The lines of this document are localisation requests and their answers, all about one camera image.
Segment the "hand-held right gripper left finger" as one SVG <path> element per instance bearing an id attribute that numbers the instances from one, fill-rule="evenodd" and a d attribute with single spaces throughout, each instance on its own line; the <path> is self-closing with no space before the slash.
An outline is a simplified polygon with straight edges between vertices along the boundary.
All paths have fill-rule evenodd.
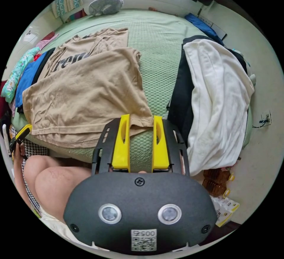
<path id="1" fill-rule="evenodd" d="M 122 115 L 116 136 L 112 167 L 130 172 L 130 114 Z"/>

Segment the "person's left hand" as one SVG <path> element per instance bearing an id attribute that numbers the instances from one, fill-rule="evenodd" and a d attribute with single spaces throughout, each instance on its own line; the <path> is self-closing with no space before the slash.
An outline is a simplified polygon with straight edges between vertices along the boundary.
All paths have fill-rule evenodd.
<path id="1" fill-rule="evenodd" d="M 13 156 L 14 156 L 14 162 L 15 161 L 22 162 L 23 160 L 27 160 L 27 156 L 25 153 L 25 147 L 23 143 L 22 144 L 16 143 Z"/>

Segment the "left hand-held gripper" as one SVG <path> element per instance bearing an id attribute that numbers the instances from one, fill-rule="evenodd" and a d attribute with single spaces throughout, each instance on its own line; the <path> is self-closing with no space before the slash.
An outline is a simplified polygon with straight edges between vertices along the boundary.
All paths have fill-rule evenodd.
<path id="1" fill-rule="evenodd" d="M 24 139 L 27 137 L 27 135 L 31 131 L 32 131 L 31 124 L 27 124 L 24 127 L 22 127 L 20 131 L 16 134 L 16 136 L 11 139 L 10 144 L 9 144 L 10 151 L 13 152 L 15 150 L 17 143 L 21 145 Z"/>

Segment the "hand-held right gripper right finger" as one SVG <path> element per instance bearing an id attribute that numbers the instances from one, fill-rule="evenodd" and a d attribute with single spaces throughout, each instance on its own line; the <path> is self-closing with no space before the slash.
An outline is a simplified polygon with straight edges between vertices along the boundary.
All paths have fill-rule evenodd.
<path id="1" fill-rule="evenodd" d="M 167 170 L 169 165 L 163 119 L 161 116 L 155 115 L 153 122 L 152 172 Z"/>

